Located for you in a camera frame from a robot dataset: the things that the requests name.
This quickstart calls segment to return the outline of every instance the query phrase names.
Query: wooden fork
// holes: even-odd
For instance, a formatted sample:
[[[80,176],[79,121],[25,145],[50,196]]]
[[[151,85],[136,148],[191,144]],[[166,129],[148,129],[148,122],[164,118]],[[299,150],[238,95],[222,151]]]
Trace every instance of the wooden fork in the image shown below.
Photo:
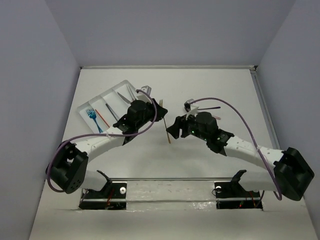
[[[161,99],[161,100],[159,101],[159,106],[162,107],[163,105],[164,105],[164,100]],[[165,117],[163,117],[163,121],[164,121],[164,126],[165,126],[166,137],[168,138],[169,144],[171,144],[171,140],[170,140],[170,137],[169,137],[169,133],[167,132],[167,124],[166,124]]]

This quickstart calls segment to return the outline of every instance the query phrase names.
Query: fork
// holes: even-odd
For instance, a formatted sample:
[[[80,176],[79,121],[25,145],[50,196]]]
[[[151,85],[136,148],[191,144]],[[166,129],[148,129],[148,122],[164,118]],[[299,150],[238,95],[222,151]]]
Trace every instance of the fork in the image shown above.
[[[96,115],[96,112],[95,112],[95,110],[93,109],[93,108],[88,108],[88,109],[86,109],[85,110],[86,111],[86,114],[88,114],[88,116],[89,116],[89,118],[91,118],[94,122],[95,122],[95,124],[96,124],[96,126],[97,126],[97,128],[98,128],[98,130],[99,130],[99,133],[102,133],[103,131],[102,131],[102,129],[99,127],[99,125],[98,125],[98,123],[97,123],[97,115]]]
[[[163,107],[163,105],[164,105],[164,100],[161,99],[161,100],[159,101],[159,106],[160,106],[160,107]],[[163,121],[164,121],[165,130],[166,130],[166,131],[165,131],[165,132],[166,132],[166,137],[168,138],[169,144],[171,144],[171,140],[170,140],[170,137],[169,137],[169,133],[167,132],[167,124],[166,124],[165,117],[163,117]]]

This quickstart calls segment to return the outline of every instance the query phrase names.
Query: wall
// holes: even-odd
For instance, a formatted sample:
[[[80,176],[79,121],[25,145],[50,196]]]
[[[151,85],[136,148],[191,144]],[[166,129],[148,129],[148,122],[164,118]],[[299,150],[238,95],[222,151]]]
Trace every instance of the wall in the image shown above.
[[[0,239],[26,240],[79,67],[44,0],[0,1]]]
[[[315,172],[305,194],[320,237],[320,1],[297,0],[258,67],[280,146],[300,150]]]
[[[81,66],[257,65],[294,0],[46,0]]]

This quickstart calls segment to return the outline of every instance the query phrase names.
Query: blue fork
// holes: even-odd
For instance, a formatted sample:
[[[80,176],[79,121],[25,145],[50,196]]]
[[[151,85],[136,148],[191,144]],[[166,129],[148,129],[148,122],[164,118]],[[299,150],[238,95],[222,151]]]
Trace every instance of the blue fork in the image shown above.
[[[95,110],[93,109],[93,108],[88,108],[87,110],[85,110],[86,111],[86,114],[88,114],[88,116],[89,116],[89,118],[91,118],[94,122],[95,122],[95,124],[96,124],[96,126],[97,126],[97,128],[98,128],[98,130],[99,130],[99,133],[102,133],[103,131],[102,131],[102,129],[99,127],[99,125],[98,125],[98,123],[97,123],[97,115],[96,115],[96,112],[95,112]]]

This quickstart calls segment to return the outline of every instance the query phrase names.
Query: white table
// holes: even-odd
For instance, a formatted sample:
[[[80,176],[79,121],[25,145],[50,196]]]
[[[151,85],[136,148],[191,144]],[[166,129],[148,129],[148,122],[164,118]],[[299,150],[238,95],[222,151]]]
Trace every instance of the white table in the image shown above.
[[[123,80],[129,80],[136,88],[151,86],[152,97],[164,99],[163,106],[169,110],[165,117],[168,125],[184,114],[183,103],[187,99],[224,99],[243,114],[257,142],[272,147],[248,69],[83,69],[63,139],[90,133],[76,112],[77,107]],[[213,101],[200,105],[221,106],[212,112],[222,118],[219,127],[250,141],[243,123],[231,109]],[[163,122],[128,145],[101,155],[88,169],[99,169],[113,178],[232,177],[241,169],[261,171],[242,160],[211,152],[203,141],[192,136],[172,139],[168,144]],[[207,184],[200,188],[207,193]],[[201,210],[79,210],[79,198],[79,190],[70,195],[58,194],[45,184],[30,239],[317,239],[305,201],[284,198],[280,202],[272,192],[265,194],[264,211],[216,210],[214,204]]]

